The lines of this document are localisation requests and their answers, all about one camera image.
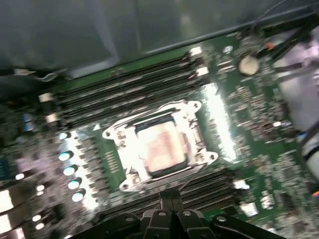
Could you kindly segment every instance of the screw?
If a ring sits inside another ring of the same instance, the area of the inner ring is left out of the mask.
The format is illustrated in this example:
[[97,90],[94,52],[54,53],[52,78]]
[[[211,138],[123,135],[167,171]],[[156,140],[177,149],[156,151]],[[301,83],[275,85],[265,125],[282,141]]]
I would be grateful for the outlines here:
[[233,49],[234,49],[233,46],[225,46],[224,49],[223,49],[223,52],[225,54],[229,54]]
[[217,220],[220,221],[220,222],[225,222],[226,218],[224,218],[222,216],[219,216],[219,217],[217,217]]
[[118,136],[118,139],[124,139],[124,138],[126,138],[124,132],[122,132],[122,131],[117,132],[117,136]]
[[190,216],[190,215],[191,215],[191,212],[190,212],[190,211],[185,211],[185,212],[183,212],[183,215],[184,215],[184,216]]
[[140,178],[138,177],[138,176],[135,176],[134,178],[133,178],[133,183],[134,184],[138,184],[140,182]]
[[205,160],[205,157],[202,153],[199,153],[198,155],[195,156],[195,162],[202,162]]

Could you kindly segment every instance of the capacitor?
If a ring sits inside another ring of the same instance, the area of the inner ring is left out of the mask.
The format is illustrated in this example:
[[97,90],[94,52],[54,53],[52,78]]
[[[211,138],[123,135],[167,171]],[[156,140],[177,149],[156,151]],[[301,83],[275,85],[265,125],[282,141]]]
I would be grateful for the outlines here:
[[71,137],[71,134],[68,133],[68,132],[62,132],[61,134],[59,134],[59,139],[60,140],[64,140],[64,139],[67,139],[67,138],[70,138]]
[[30,177],[30,176],[32,176],[32,175],[34,175],[34,172],[33,172],[32,170],[26,170],[26,171],[24,171],[24,172],[22,172],[22,173],[17,174],[17,175],[15,176],[15,179],[16,179],[16,180],[21,180],[21,179],[23,179],[23,178],[27,178],[27,177]]
[[80,202],[84,198],[85,193],[86,191],[84,188],[80,189],[78,192],[72,195],[72,201],[76,203]]
[[65,168],[65,169],[63,170],[63,174],[64,174],[65,176],[71,176],[71,175],[74,174],[77,170],[78,170],[78,166],[75,165],[75,164],[73,164],[73,165],[71,165],[71,166]]
[[71,182],[68,183],[68,188],[71,190],[77,189],[81,183],[82,183],[82,178],[80,178],[80,177],[75,178]]
[[66,160],[72,158],[73,155],[74,155],[74,153],[73,153],[71,150],[69,150],[69,151],[66,151],[66,152],[61,153],[58,158],[59,158],[61,161],[66,161]]
[[238,71],[245,76],[253,76],[259,70],[259,60],[252,55],[243,56],[238,63]]
[[46,181],[46,182],[44,182],[44,183],[42,183],[42,184],[37,185],[37,186],[35,187],[35,189],[36,189],[37,192],[41,192],[41,191],[43,191],[44,189],[50,187],[51,185],[52,185],[52,183],[51,183],[50,181]]

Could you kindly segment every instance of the black plastic part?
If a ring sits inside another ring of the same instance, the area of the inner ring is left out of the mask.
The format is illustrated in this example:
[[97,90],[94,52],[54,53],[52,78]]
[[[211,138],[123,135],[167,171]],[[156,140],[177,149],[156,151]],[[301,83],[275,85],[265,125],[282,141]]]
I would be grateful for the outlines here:
[[236,239],[285,239],[277,234],[228,215],[217,215],[210,222],[214,232]]
[[271,52],[271,57],[274,62],[281,59],[287,52],[289,52],[299,42],[306,39],[310,32],[319,25],[319,18],[317,17],[314,21],[310,21],[297,30],[292,36],[290,36],[284,43],[275,47]]
[[83,231],[73,236],[72,239],[122,239],[129,234],[137,233],[140,229],[140,222],[140,219],[134,214],[124,213]]
[[183,202],[177,189],[168,189],[159,193],[160,208],[169,212],[183,210]]
[[169,239],[171,237],[172,213],[158,210],[152,214],[150,224],[144,232],[143,239]]

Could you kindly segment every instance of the ram slot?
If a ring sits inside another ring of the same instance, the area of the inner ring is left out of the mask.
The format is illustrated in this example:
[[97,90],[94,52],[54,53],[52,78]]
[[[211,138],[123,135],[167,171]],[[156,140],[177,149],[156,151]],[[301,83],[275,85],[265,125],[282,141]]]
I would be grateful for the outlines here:
[[[171,79],[167,79],[167,81],[173,81],[173,84],[169,85],[171,87],[175,87],[181,84],[185,84],[185,82],[188,82],[188,75],[189,73],[184,73],[181,74],[178,77],[172,77]],[[152,85],[152,87],[148,87],[145,89],[138,89],[136,91],[132,92],[123,92],[121,95],[114,95],[112,98],[108,98],[107,101],[101,101],[97,104],[86,104],[80,107],[74,107],[65,111],[62,111],[61,113],[66,116],[67,118],[69,117],[74,117],[76,115],[81,115],[83,114],[90,114],[90,113],[95,113],[96,111],[99,111],[100,109],[105,109],[107,111],[107,108],[114,109],[116,108],[116,105],[122,105],[123,103],[127,101],[134,101],[134,99],[139,99],[143,98],[146,99],[156,92],[160,92],[163,90],[166,90],[167,86],[164,84],[161,85]]]
[[90,92],[90,91],[94,91],[96,89],[99,89],[100,87],[103,87],[105,84],[109,84],[110,82],[115,82],[118,81],[119,78],[123,81],[128,80],[128,79],[133,79],[133,78],[139,78],[139,77],[143,77],[144,75],[148,75],[148,74],[152,74],[153,72],[156,71],[161,71],[161,70],[166,70],[167,68],[171,68],[171,67],[176,67],[176,66],[180,66],[183,65],[184,63],[189,62],[189,57],[188,54],[181,56],[181,57],[177,57],[168,61],[164,61],[158,64],[154,64],[148,67],[144,67],[142,69],[136,70],[136,71],[132,71],[132,72],[128,72],[128,73],[123,73],[111,78],[108,78],[106,80],[103,81],[99,81],[97,83],[85,86],[85,87],[81,87],[75,90],[71,90],[68,91],[64,94],[59,95],[59,97],[61,99],[67,99],[67,98],[71,98],[73,96],[82,94],[82,93],[86,93],[86,92]]
[[125,112],[130,112],[132,110],[135,110],[135,113],[138,113],[138,108],[142,108],[145,106],[148,106],[150,104],[157,103],[159,101],[167,100],[173,96],[176,95],[182,95],[189,93],[191,91],[196,90],[198,87],[200,87],[203,83],[200,81],[195,81],[192,84],[188,85],[187,87],[179,87],[175,88],[172,91],[165,92],[164,94],[154,95],[154,93],[148,95],[147,97],[141,97],[141,99],[134,99],[134,101],[131,102],[121,102],[117,106],[109,107],[110,109],[101,109],[97,112],[92,112],[89,115],[79,115],[76,118],[68,118],[63,119],[62,123],[69,125],[70,128],[77,128],[85,124],[93,123],[97,120],[105,119],[107,117],[113,117]]
[[116,84],[112,84],[109,86],[105,87],[105,90],[101,91],[101,92],[96,92],[95,94],[91,94],[92,92],[90,92],[90,95],[84,96],[83,98],[77,98],[76,100],[73,101],[69,101],[69,102],[64,102],[61,101],[60,104],[62,104],[65,108],[80,108],[82,107],[86,107],[88,105],[88,103],[90,105],[94,105],[97,103],[101,103],[102,101],[107,101],[109,99],[124,95],[126,93],[126,91],[132,91],[133,89],[144,89],[147,88],[149,86],[158,84],[161,81],[164,80],[172,80],[174,79],[173,76],[180,76],[180,75],[189,75],[191,74],[191,71],[189,69],[189,67],[183,67],[180,68],[178,71],[174,72],[174,75],[171,72],[166,72],[160,76],[152,76],[150,78],[145,78],[142,81],[130,81],[130,82],[120,82],[120,83],[116,83]]
[[[195,178],[191,182],[192,186],[186,186],[185,191],[181,192],[184,208],[207,210],[221,209],[233,205],[234,194],[228,181],[228,176],[224,170],[210,172]],[[123,212],[134,213],[141,217],[144,211],[154,209],[158,205],[158,194],[147,195],[133,202],[104,211],[103,217],[106,219]]]

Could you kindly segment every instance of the wire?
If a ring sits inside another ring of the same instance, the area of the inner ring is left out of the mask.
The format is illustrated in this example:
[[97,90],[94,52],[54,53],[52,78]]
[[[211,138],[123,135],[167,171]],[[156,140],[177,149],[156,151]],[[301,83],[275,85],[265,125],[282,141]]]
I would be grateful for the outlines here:
[[304,64],[302,62],[299,62],[299,63],[295,63],[288,66],[275,67],[274,69],[276,72],[287,72],[287,71],[299,70],[303,67],[304,67]]
[[188,180],[186,181],[178,190],[179,191],[182,191],[189,183],[190,181],[192,181],[193,179],[195,179],[200,172],[202,172],[206,167],[208,166],[207,163],[205,163],[196,173],[193,174],[193,176]]
[[280,6],[281,4],[287,2],[288,0],[281,0],[280,2],[276,3],[275,5],[272,5],[269,9],[267,9],[263,14],[261,14],[253,23],[251,26],[249,33],[252,34],[257,24],[272,10],[274,10],[276,7]]
[[319,145],[314,147],[307,155],[304,157],[305,161],[307,162],[315,153],[319,152]]
[[309,140],[311,140],[317,133],[319,133],[319,120],[311,126],[305,134],[305,137],[300,142],[300,148],[302,148]]

